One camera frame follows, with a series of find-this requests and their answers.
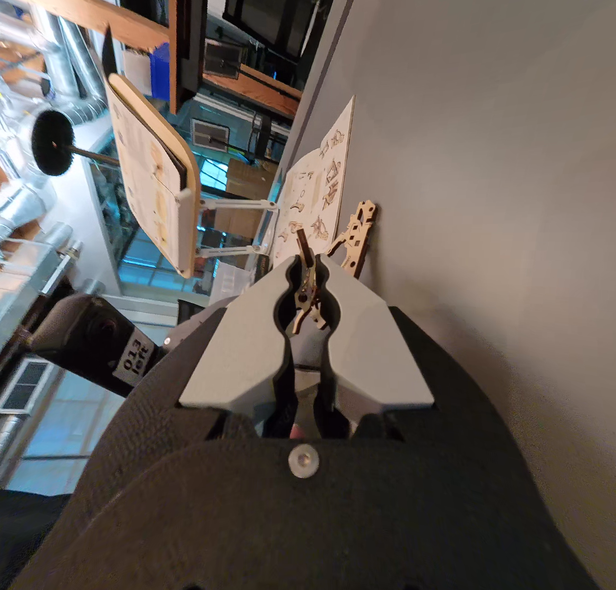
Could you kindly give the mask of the colour printed instruction manual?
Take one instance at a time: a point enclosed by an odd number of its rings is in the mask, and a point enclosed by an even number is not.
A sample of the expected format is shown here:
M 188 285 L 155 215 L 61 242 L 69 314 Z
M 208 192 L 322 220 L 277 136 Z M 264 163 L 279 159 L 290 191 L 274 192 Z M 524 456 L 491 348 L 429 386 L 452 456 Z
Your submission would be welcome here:
M 190 191 L 181 189 L 186 171 L 163 142 L 143 124 L 110 82 L 105 84 L 127 203 L 138 225 L 176 271 L 189 266 L 181 247 Z

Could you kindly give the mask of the white vent grille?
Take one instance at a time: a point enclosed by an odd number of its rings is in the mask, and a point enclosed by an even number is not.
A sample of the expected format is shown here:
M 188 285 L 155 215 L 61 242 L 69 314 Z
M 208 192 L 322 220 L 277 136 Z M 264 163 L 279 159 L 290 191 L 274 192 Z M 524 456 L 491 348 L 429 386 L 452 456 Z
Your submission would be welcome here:
M 51 363 L 40 358 L 23 359 L 1 395 L 1 415 L 30 416 L 52 368 Z

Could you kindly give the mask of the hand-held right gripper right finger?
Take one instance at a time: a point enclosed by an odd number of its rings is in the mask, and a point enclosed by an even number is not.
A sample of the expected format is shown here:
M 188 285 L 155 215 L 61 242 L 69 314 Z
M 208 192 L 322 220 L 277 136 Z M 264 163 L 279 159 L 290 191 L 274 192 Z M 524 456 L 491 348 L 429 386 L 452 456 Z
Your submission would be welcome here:
M 315 422 L 322 437 L 348 437 L 367 415 L 434 405 L 420 368 L 387 303 L 330 257 L 316 258 L 321 354 Z

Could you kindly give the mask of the open instruction booklet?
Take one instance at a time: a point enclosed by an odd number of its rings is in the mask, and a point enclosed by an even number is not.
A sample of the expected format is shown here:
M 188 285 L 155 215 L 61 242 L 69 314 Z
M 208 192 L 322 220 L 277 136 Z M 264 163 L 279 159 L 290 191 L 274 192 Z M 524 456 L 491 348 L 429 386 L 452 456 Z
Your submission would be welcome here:
M 335 239 L 355 106 L 352 97 L 320 146 L 304 155 L 285 176 L 270 258 L 277 267 L 299 253 L 297 230 L 322 253 Z

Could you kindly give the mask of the black fuzzy disc on rod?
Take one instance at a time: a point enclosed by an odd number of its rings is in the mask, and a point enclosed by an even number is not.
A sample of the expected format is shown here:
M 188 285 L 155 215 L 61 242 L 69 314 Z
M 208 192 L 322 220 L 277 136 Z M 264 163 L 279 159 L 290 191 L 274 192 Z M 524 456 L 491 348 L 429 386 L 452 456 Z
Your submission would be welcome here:
M 75 156 L 120 168 L 119 160 L 115 158 L 78 148 L 74 144 L 71 121 L 54 109 L 45 110 L 37 116 L 31 132 L 31 150 L 38 169 L 51 177 L 64 175 Z

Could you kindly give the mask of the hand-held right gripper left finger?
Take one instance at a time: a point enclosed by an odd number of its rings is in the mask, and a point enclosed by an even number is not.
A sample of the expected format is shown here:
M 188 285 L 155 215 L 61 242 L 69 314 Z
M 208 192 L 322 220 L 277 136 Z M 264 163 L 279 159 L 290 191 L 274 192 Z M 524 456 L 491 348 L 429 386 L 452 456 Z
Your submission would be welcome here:
M 179 398 L 186 408 L 245 415 L 262 436 L 285 439 L 297 411 L 287 334 L 296 317 L 299 257 L 293 255 L 234 299 Z

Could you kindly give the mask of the wooden model lever assembly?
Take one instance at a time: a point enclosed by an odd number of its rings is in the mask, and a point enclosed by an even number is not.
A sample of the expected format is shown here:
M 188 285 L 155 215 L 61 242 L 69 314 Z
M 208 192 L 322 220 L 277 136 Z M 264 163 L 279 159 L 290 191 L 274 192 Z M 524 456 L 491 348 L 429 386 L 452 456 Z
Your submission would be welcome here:
M 328 327 L 327 321 L 321 314 L 315 254 L 309 246 L 304 229 L 298 228 L 296 235 L 302 265 L 302 277 L 299 289 L 295 293 L 297 315 L 291 328 L 293 335 L 298 335 L 301 332 L 302 325 L 307 318 L 312 320 L 319 330 L 323 331 Z

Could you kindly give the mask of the silver ventilation duct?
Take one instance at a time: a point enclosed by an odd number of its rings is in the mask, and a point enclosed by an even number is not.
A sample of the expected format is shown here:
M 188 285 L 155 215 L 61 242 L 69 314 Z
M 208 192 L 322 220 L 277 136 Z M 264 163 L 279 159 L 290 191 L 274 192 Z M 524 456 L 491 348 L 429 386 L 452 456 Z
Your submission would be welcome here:
M 48 298 L 69 276 L 81 255 L 73 228 L 56 222 L 34 239 L 11 238 L 1 246 L 1 348 L 35 301 Z

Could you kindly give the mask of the black office chair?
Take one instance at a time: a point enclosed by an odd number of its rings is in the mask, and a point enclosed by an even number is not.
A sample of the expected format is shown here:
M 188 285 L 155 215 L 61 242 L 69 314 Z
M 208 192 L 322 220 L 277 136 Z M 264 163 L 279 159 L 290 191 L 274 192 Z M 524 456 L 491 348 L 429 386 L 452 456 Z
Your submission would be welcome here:
M 223 19 L 292 63 L 316 51 L 334 0 L 226 0 Z

